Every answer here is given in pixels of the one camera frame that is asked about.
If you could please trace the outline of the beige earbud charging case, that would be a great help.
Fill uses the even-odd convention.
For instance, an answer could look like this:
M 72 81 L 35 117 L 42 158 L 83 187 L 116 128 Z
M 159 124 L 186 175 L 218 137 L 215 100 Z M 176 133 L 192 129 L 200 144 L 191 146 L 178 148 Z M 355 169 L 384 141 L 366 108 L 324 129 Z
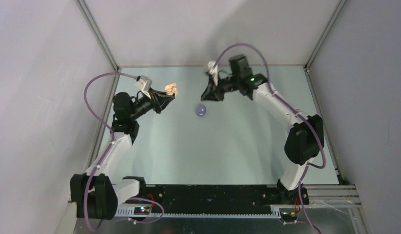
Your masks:
M 179 92 L 179 89 L 178 89 L 176 83 L 167 84 L 165 86 L 164 90 L 165 90 L 166 94 L 169 96 L 176 96 Z

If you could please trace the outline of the purple earbud charging case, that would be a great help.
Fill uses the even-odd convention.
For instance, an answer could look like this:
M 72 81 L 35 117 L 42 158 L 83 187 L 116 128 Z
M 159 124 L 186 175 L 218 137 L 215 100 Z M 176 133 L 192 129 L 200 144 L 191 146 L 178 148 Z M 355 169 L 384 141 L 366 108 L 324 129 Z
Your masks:
M 198 104 L 198 105 L 196 106 L 195 111 L 196 111 L 196 115 L 197 115 L 197 116 L 203 117 L 203 116 L 205 116 L 207 109 L 206 109 L 206 106 L 205 106 L 205 105 L 203 105 L 203 104 Z

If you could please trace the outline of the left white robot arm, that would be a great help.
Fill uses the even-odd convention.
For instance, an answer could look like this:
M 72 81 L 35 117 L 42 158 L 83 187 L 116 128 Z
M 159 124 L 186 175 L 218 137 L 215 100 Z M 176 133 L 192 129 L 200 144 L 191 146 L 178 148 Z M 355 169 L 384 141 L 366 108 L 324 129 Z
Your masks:
M 147 199 L 144 179 L 126 176 L 114 182 L 111 177 L 137 138 L 138 118 L 151 110 L 161 113 L 177 93 L 174 87 L 166 92 L 149 89 L 142 97 L 131 97 L 126 92 L 114 95 L 110 140 L 105 150 L 83 174 L 75 174 L 70 180 L 71 200 L 77 205 L 78 218 L 110 220 L 118 205 L 129 198 L 136 203 Z

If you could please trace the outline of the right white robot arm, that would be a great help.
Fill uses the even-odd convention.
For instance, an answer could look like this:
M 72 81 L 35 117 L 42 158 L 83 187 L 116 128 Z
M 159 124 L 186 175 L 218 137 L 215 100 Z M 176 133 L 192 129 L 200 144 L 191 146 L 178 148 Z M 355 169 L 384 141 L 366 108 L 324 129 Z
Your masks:
M 283 187 L 278 189 L 277 196 L 280 202 L 289 204 L 297 197 L 296 188 L 302 183 L 307 167 L 318 154 L 325 156 L 323 120 L 287 102 L 267 76 L 253 73 L 245 55 L 233 56 L 229 62 L 231 72 L 225 78 L 220 77 L 216 61 L 207 63 L 208 84 L 200 99 L 223 101 L 226 93 L 239 91 L 279 121 L 288 134 L 284 152 L 290 163 L 280 178 Z

